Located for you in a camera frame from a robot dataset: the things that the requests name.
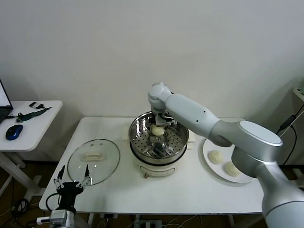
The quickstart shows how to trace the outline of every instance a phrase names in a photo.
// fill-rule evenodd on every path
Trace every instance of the white table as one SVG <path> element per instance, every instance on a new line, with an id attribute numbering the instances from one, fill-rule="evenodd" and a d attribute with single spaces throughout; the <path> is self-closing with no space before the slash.
<path id="1" fill-rule="evenodd" d="M 75 149 L 93 139 L 109 139 L 120 149 L 121 159 L 106 181 L 88 186 L 77 196 L 75 208 L 85 213 L 128 214 L 236 214 L 261 212 L 263 192 L 257 180 L 235 184 L 219 178 L 202 161 L 203 139 L 196 135 L 192 150 L 187 150 L 176 171 L 165 178 L 144 178 L 134 164 L 134 155 L 126 138 L 134 118 L 85 117 L 70 140 L 39 207 L 46 210 L 46 198 L 56 192 L 53 179 Z M 225 118 L 236 121 L 236 118 Z M 71 181 L 65 170 L 63 181 Z M 57 207 L 57 197 L 48 201 Z"/>
<path id="2" fill-rule="evenodd" d="M 29 104 L 32 102 L 33 101 L 11 102 L 14 110 L 10 114 L 16 116 L 18 113 L 27 114 L 40 110 L 29 107 Z M 30 120 L 20 123 L 23 125 L 23 130 L 17 139 L 9 141 L 5 138 L 6 131 L 11 126 L 18 124 L 16 123 L 15 118 L 5 119 L 0 123 L 0 167 L 10 174 L 10 177 L 0 189 L 0 195 L 10 183 L 12 177 L 28 189 L 24 197 L 28 201 L 31 200 L 32 196 L 41 196 L 45 190 L 45 188 L 38 186 L 42 177 L 41 175 L 37 175 L 31 180 L 20 170 L 20 168 L 25 167 L 25 163 L 16 153 L 29 152 L 35 149 L 62 107 L 61 101 L 39 101 L 39 103 L 44 104 L 45 107 L 52 108 L 40 116 L 33 117 Z"/>

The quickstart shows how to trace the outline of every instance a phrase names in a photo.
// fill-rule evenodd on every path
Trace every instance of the laptop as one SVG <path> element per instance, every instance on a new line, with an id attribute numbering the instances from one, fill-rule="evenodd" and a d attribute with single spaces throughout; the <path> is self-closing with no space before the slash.
<path id="1" fill-rule="evenodd" d="M 11 113 L 12 110 L 13 106 L 11 105 L 9 97 L 6 94 L 3 84 L 0 80 L 0 123 Z"/>

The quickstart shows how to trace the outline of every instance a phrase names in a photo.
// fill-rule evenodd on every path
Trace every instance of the white plate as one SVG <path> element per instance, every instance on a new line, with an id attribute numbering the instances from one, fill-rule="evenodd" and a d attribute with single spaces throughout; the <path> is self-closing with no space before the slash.
<path id="1" fill-rule="evenodd" d="M 225 171 L 225 168 L 224 168 L 224 165 L 231 161 L 231 156 L 232 156 L 232 152 L 234 150 L 234 145 L 230 146 L 230 147 L 220 147 L 220 146 L 217 146 L 215 144 L 213 144 L 210 140 L 206 140 L 204 142 L 204 146 L 203 146 L 203 155 L 204 155 L 204 158 L 207 162 L 207 164 L 209 165 L 209 167 L 220 177 L 228 180 L 228 181 L 231 181 L 231 182 L 235 182 L 235 183 L 247 183 L 247 182 L 250 182 L 252 181 L 254 178 L 252 177 L 249 177 L 243 173 L 241 173 L 240 175 L 236 176 L 236 177 L 233 177 L 233 176 L 230 176 L 229 174 L 226 173 Z M 224 156 L 224 161 L 221 163 L 221 164 L 214 164 L 210 161 L 209 157 L 208 157 L 208 153 L 210 151 L 213 151 L 213 150 L 218 150 L 218 151 L 221 151 L 223 153 L 223 156 Z"/>

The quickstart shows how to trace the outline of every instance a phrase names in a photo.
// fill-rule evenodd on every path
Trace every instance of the laptop screen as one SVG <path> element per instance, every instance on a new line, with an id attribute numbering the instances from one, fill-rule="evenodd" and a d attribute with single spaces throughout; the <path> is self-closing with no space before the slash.
<path id="1" fill-rule="evenodd" d="M 10 101 L 6 96 L 3 85 L 0 81 L 0 107 L 11 107 Z"/>

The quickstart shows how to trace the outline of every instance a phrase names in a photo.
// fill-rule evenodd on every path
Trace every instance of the stainless steel steamer basket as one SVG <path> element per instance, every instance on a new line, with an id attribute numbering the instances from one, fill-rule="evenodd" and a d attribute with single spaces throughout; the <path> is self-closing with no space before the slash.
<path id="1" fill-rule="evenodd" d="M 166 126 L 165 133 L 155 136 L 151 126 L 155 117 L 151 112 L 136 118 L 129 129 L 130 146 L 134 155 L 149 165 L 163 166 L 174 163 L 185 153 L 189 132 L 180 123 Z"/>

